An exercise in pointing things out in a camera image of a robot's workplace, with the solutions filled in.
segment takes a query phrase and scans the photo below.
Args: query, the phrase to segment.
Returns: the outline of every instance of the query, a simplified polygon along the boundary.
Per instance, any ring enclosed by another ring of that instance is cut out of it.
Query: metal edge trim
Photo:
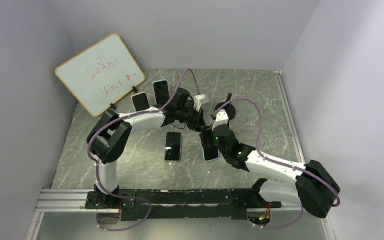
[[[292,140],[295,146],[295,151],[297,154],[297,157],[299,160],[301,160],[302,163],[306,163],[304,160],[303,150],[301,149],[300,140],[298,138],[297,129],[295,128],[294,119],[292,118],[291,109],[289,108],[288,98],[285,93],[284,85],[282,83],[282,78],[280,75],[276,74],[276,82],[277,86],[279,88],[280,95],[282,96],[282,102],[283,102],[283,108],[286,114],[287,123],[289,124],[289,128],[292,133]],[[335,232],[332,228],[332,223],[329,218],[329,215],[324,218],[320,219],[321,227],[323,228],[324,237],[326,240],[335,240]]]
[[[280,75],[275,75],[277,87],[279,89],[280,95],[282,96],[283,109],[286,115],[287,124],[289,125],[290,133],[292,134],[293,146],[295,147],[295,152],[298,160],[301,163],[305,163],[303,151],[301,149],[300,140],[298,139],[297,130],[295,128],[294,120],[292,118],[291,110],[289,108],[288,98],[286,97],[285,89],[282,83],[282,78]]]
[[[36,240],[38,237],[39,229],[41,228],[42,220],[44,219],[44,212],[34,212],[33,218],[28,228],[25,240]]]

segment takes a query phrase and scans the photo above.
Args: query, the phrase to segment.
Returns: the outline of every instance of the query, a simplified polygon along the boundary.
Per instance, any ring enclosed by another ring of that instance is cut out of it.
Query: marble floor
[[[182,72],[183,69],[146,69],[145,81],[138,89],[147,93],[153,105],[152,82],[167,79],[172,90]],[[262,110],[261,149],[270,155],[299,162],[282,94],[272,71],[196,69],[194,73],[201,93],[209,97],[209,102],[202,106],[207,124],[216,104],[223,102],[228,93],[232,93],[232,98],[250,98]],[[181,87],[192,95],[196,93],[190,73],[186,74]],[[230,122],[230,128],[239,141],[254,145],[258,127],[257,111],[249,102],[236,101],[233,105],[236,107],[236,117]],[[133,112],[130,93],[116,106],[118,113]],[[86,155],[86,137],[98,119],[89,115],[81,104],[77,104],[52,189],[93,187],[95,168]],[[170,164],[164,161],[167,132],[182,134],[180,162]],[[131,135],[123,155],[117,161],[118,184],[120,188],[127,189],[248,188],[258,178],[267,176],[235,169],[222,156],[218,160],[204,162],[198,133],[171,125]]]

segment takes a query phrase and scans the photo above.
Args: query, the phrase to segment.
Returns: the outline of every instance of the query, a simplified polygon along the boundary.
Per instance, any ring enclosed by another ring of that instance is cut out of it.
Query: red handwriting
[[[98,58],[99,61],[95,65],[86,67],[86,73],[89,74],[89,81],[91,82],[93,82],[98,77],[98,74],[102,71],[114,69],[116,65],[119,64],[115,58],[111,61],[108,61],[105,58],[105,55],[99,56]]]
[[[114,90],[119,89],[122,85],[122,82],[118,81],[116,83],[103,86],[101,89],[99,89],[99,92],[108,97],[111,93],[114,92]]]
[[[127,81],[129,81],[131,77],[132,75],[126,75]]]

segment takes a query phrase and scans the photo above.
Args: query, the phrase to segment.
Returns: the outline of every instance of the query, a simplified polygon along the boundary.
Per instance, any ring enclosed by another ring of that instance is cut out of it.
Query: smartphone
[[[180,132],[167,132],[165,137],[165,156],[164,160],[170,162],[179,162],[182,152],[181,143],[182,134]]]
[[[151,107],[147,94],[144,91],[133,94],[131,96],[131,102],[133,103],[133,107],[136,112],[146,110]]]
[[[201,138],[202,158],[205,162],[217,160],[220,157],[212,127],[213,126],[203,127],[199,134],[199,137]]]
[[[156,104],[163,105],[170,98],[169,82],[165,79],[152,82]]]

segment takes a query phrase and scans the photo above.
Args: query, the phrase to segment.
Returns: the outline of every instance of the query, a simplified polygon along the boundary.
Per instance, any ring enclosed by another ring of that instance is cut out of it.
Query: whiteboard
[[[116,33],[58,66],[55,74],[94,117],[145,80],[144,73]]]

